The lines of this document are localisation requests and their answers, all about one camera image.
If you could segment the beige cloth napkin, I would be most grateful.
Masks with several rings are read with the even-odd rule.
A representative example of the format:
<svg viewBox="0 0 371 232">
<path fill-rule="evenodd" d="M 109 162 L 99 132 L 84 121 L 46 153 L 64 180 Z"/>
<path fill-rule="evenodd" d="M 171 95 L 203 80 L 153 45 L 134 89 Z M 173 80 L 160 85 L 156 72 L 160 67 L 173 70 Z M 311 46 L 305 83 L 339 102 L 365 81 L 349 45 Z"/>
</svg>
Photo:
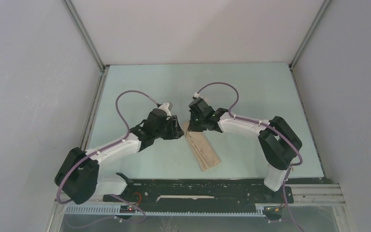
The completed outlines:
<svg viewBox="0 0 371 232">
<path fill-rule="evenodd" d="M 185 130 L 185 139 L 189 145 L 196 161 L 199 164 L 200 170 L 205 172 L 221 163 L 221 159 L 217 155 L 214 148 L 211 146 L 203 132 L 189 131 L 189 122 L 182 124 Z"/>
</svg>

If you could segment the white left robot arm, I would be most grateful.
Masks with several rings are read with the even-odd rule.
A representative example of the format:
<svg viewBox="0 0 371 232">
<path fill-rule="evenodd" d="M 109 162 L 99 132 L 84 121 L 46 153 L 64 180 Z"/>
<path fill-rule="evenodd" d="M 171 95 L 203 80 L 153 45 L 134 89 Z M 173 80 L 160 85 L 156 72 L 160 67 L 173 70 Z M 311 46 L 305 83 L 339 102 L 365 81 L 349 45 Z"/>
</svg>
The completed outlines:
<svg viewBox="0 0 371 232">
<path fill-rule="evenodd" d="M 57 200 L 61 204 L 82 204 L 93 195 L 114 193 L 121 201 L 133 196 L 133 187 L 121 174 L 101 175 L 101 169 L 154 144 L 157 139 L 176 140 L 184 135 L 178 118 L 168 110 L 153 109 L 147 119 L 130 128 L 123 137 L 97 149 L 71 149 L 62 163 L 54 183 L 58 186 Z"/>
</svg>

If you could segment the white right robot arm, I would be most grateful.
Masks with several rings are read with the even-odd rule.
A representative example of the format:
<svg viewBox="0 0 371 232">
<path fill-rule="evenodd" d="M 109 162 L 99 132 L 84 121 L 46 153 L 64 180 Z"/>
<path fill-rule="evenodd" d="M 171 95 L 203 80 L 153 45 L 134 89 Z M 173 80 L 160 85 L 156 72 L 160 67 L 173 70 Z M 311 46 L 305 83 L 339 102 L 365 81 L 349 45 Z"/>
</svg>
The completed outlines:
<svg viewBox="0 0 371 232">
<path fill-rule="evenodd" d="M 216 131 L 258 138 L 269 164 L 261 194 L 268 202 L 276 201 L 281 196 L 281 186 L 294 166 L 294 159 L 299 158 L 299 164 L 303 162 L 299 153 L 302 141 L 288 123 L 279 116 L 259 120 L 233 115 L 225 108 L 214 110 L 201 97 L 195 98 L 188 107 L 189 131 Z"/>
</svg>

